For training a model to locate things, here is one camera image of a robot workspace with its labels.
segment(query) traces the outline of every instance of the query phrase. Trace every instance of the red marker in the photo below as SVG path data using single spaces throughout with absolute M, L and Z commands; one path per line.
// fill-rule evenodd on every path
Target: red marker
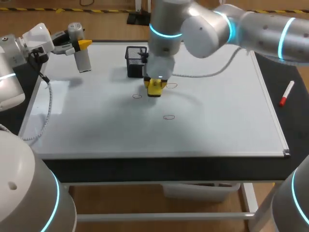
M 290 93 L 290 91 L 291 91 L 293 85 L 294 85 L 294 81 L 290 81 L 288 87 L 286 88 L 286 90 L 285 90 L 285 92 L 284 92 L 284 94 L 283 94 L 283 97 L 281 98 L 281 101 L 280 101 L 280 103 L 279 103 L 279 106 L 281 106 L 281 107 L 284 106 L 285 101 L 286 101 L 286 99 L 287 99 L 287 97 L 288 97 L 288 95 L 289 95 L 289 93 Z

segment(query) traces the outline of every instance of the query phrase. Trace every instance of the floor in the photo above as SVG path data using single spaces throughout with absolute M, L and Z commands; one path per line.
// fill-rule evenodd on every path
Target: floor
M 82 0 L 87 4 L 91 0 Z M 218 0 L 200 0 L 207 7 L 216 7 Z M 243 9 L 306 9 L 307 0 L 228 0 Z M 142 0 L 146 9 L 147 1 Z M 11 0 L 0 3 L 0 7 L 24 8 L 80 8 L 79 0 Z M 96 0 L 87 9 L 134 9 L 134 0 Z M 309 18 L 309 14 L 289 14 Z M 66 29 L 73 21 L 81 22 L 89 39 L 102 40 L 147 40 L 149 28 L 126 24 L 127 14 L 89 14 L 78 12 L 0 12 L 0 35 L 14 33 L 21 36 L 39 22 L 44 22 L 51 33 Z M 307 89 L 309 69 L 298 68 Z M 259 203 L 272 188 L 271 183 L 254 184 Z M 93 186 L 73 187 L 70 192 L 75 200 L 77 212 L 87 213 L 154 213 L 154 212 L 240 212 L 243 210 L 241 193 L 231 194 L 223 203 L 205 203 L 188 200 L 167 199 L 160 185 L 138 186 Z M 246 232 L 244 221 L 177 221 L 177 222 L 109 222 L 78 223 L 77 232 L 126 232 L 126 231 L 178 231 L 178 232 Z M 264 232 L 273 232 L 271 223 Z

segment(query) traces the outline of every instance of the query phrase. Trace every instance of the white cable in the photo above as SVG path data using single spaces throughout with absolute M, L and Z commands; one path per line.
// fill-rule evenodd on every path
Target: white cable
M 198 76 L 193 76 L 193 75 L 184 75 L 184 74 L 175 74 L 173 73 L 173 76 L 179 76 L 179 77 L 190 77 L 190 78 L 203 78 L 203 77 L 211 77 L 211 76 L 216 76 L 220 73 L 222 73 L 227 67 L 231 64 L 233 59 L 235 58 L 236 54 L 241 50 L 241 47 L 238 47 L 234 53 L 232 54 L 231 58 L 228 60 L 228 62 L 221 68 L 219 71 L 212 73 L 212 74 L 206 74 L 206 75 L 198 75 Z
M 47 124 L 49 122 L 50 114 L 51 114 L 51 111 L 52 111 L 52 104 L 53 104 L 53 91 L 52 91 L 52 86 L 51 86 L 50 82 L 47 83 L 47 86 L 48 86 L 48 89 L 49 89 L 49 105 L 48 105 L 48 113 L 47 113 L 47 117 L 46 117 L 44 126 L 43 126 L 42 130 L 40 131 L 40 133 L 38 133 L 37 135 L 35 135 L 33 137 L 28 137 L 28 138 L 20 137 L 20 139 L 22 139 L 24 141 L 30 141 L 30 140 L 34 140 L 34 139 L 40 138 L 42 136 L 42 134 L 44 133 L 44 131 L 46 130 Z M 12 133 L 12 132 L 10 132 L 9 129 L 7 129 L 2 124 L 0 124 L 0 130 Z
M 4 125 L 2 125 L 2 124 L 0 124 L 0 131 L 5 131 L 5 132 L 11 133 L 10 130 L 7 129 L 7 128 L 6 128 Z

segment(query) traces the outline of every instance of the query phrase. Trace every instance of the black mesh pen holder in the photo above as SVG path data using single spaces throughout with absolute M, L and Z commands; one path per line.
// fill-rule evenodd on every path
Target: black mesh pen holder
M 142 68 L 144 63 L 141 59 L 141 54 L 146 53 L 147 48 L 141 46 L 126 47 L 126 70 L 128 77 L 142 78 Z

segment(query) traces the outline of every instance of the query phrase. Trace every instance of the black-and-yellow stripe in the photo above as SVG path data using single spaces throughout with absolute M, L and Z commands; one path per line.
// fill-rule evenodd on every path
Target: black-and-yellow stripe
M 256 13 L 296 13 L 296 14 L 309 14 L 309 10 L 251 10 Z
M 63 11 L 70 12 L 87 12 L 87 13 L 130 13 L 133 10 L 88 10 L 88 9 L 76 9 L 76 8 L 0 8 L 0 11 L 55 11 L 61 13 Z
M 63 11 L 70 12 L 87 12 L 87 13 L 131 13 L 134 10 L 88 10 L 88 9 L 77 9 L 77 8 L 1 8 L 0 11 L 55 11 L 56 13 L 61 13 Z M 309 10 L 248 10 L 256 13 L 296 13 L 296 14 L 309 14 Z

